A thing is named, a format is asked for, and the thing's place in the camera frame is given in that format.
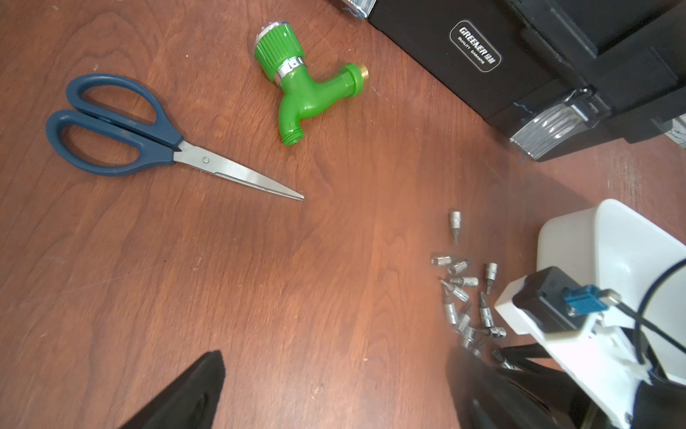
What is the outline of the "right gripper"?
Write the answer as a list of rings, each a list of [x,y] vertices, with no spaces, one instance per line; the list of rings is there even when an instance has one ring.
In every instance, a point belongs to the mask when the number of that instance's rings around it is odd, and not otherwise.
[[[620,326],[605,326],[595,316],[582,323],[578,332],[545,334],[530,316],[514,304],[525,278],[511,282],[495,303],[495,309],[521,335],[530,334],[536,343],[494,348],[492,357],[509,370],[547,373],[552,369],[534,359],[554,359],[571,376],[591,401],[608,417],[611,425],[628,428],[638,421],[633,409],[640,384],[652,384],[657,366],[646,359],[638,363],[629,336]]]

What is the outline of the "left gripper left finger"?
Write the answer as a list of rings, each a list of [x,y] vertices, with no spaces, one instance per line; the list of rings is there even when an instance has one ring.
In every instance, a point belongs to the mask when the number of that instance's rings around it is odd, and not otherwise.
[[[225,380],[223,355],[209,351],[121,426],[210,429]]]

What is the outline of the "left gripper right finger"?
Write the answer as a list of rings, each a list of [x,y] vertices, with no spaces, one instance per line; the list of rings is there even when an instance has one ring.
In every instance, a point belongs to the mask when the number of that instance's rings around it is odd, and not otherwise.
[[[462,428],[557,427],[521,389],[461,346],[448,352],[446,377]]]

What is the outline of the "white plastic storage box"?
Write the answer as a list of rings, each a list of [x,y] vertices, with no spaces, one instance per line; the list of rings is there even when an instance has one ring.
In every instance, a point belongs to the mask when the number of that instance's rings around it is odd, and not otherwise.
[[[579,284],[617,291],[635,311],[659,275],[683,259],[683,243],[615,199],[547,221],[537,248],[538,269],[557,266]],[[685,346],[685,267],[653,295],[644,316]],[[666,377],[685,385],[685,354],[643,329]]]

